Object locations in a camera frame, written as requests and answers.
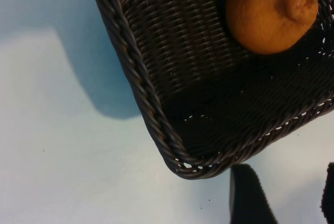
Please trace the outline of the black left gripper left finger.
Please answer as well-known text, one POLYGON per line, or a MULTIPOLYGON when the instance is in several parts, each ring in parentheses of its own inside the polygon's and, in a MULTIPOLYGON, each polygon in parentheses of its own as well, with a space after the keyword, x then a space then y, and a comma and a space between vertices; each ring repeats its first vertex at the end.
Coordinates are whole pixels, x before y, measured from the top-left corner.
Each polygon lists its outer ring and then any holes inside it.
POLYGON ((247 164, 231 167, 230 223, 277 223, 256 172, 247 164))

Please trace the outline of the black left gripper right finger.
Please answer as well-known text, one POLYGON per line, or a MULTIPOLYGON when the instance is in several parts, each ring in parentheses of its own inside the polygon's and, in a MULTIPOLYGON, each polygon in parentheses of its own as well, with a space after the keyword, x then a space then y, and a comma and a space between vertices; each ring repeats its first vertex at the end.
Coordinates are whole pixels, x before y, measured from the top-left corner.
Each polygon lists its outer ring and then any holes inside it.
POLYGON ((327 178, 321 200, 321 210, 329 224, 334 222, 334 163, 331 162, 327 168, 327 178))

